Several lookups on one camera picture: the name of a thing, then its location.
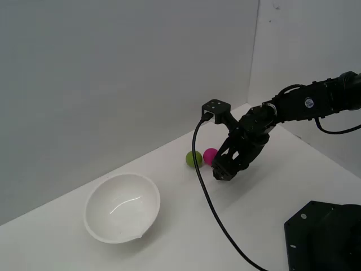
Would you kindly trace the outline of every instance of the black cable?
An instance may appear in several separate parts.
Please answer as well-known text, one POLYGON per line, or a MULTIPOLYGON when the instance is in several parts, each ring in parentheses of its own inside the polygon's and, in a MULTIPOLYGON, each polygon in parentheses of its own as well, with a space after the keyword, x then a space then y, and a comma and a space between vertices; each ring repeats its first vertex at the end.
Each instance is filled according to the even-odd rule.
POLYGON ((350 129, 346 129, 346 130, 342 130, 342 131, 337 131, 337 132, 332 132, 332 131, 327 131, 325 129, 322 128, 320 120, 318 119, 318 117, 315 118, 315 122, 316 122, 316 126, 318 129, 320 129, 322 132, 327 133, 327 134, 347 134, 347 133, 351 133, 353 131, 356 131, 358 129, 361 128, 361 124, 358 126, 355 126, 353 128, 350 129))
POLYGON ((196 129, 194 130, 194 134, 193 134, 193 140, 192 140, 192 155, 193 155, 193 161, 195 164, 195 168, 196 168, 196 172, 198 175, 198 179, 199 182, 201 183, 205 198, 207 199, 208 205, 210 210, 212 211, 212 214, 215 218, 215 220, 217 221, 218 225, 221 227, 223 233, 225 234, 225 236, 228 238, 228 240, 231 242, 231 244, 233 245, 233 247, 236 249, 236 251, 243 257, 243 259, 245 259, 251 266, 255 267, 256 269, 258 269, 259 271, 267 271, 266 269, 263 269, 262 267, 260 267, 259 265, 257 265, 256 263, 254 263, 253 261, 251 261, 250 258, 248 258, 246 256, 245 253, 243 253, 243 251, 238 247, 238 245, 236 244, 236 242, 232 239, 232 237, 230 236, 230 234, 227 232, 226 228, 223 226, 223 223, 221 222, 221 220, 219 219, 214 207, 213 207, 213 203, 209 197, 207 188, 205 187, 201 172, 199 170, 199 166, 198 166, 198 162, 197 162, 197 158, 196 158, 196 138, 197 138, 197 133, 199 130, 199 127, 201 127, 202 123, 204 123, 205 120, 202 119, 200 120, 200 122, 197 124, 196 129))

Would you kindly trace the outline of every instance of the pink ball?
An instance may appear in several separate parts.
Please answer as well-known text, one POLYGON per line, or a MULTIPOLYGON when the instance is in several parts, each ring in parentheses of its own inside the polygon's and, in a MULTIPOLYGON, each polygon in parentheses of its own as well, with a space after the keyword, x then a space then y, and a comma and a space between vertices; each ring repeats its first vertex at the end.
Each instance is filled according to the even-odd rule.
POLYGON ((206 162, 206 164, 208 164, 208 165, 212 165, 212 162, 213 162, 214 157, 217 154, 217 152, 218 151, 214 148, 208 148, 207 150, 205 150, 205 152, 203 154, 204 162, 206 162))

